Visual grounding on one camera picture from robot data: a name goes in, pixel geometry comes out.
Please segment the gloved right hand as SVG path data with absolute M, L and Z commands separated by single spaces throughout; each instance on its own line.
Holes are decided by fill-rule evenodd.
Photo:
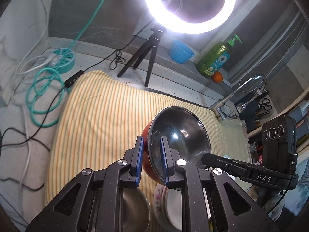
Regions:
M 267 213 L 281 199 L 283 191 L 270 190 L 261 186 L 252 185 L 248 188 L 247 194 Z M 276 221 L 281 215 L 284 205 L 285 199 L 282 199 L 273 211 L 269 213 L 269 216 L 274 221 Z

